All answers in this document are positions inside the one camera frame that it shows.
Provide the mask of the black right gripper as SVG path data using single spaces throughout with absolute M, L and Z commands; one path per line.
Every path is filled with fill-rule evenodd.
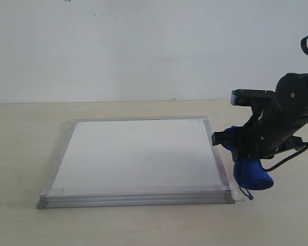
M 275 155 L 304 126 L 303 102 L 250 103 L 252 116 L 241 127 L 214 132 L 213 146 L 230 147 L 237 156 L 265 159 Z

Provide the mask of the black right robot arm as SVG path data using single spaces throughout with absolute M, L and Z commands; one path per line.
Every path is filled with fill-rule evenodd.
M 237 89 L 230 103 L 251 107 L 250 119 L 240 127 L 215 132 L 214 146 L 222 145 L 263 159 L 306 144 L 294 134 L 308 124 L 308 73 L 288 73 L 275 91 Z

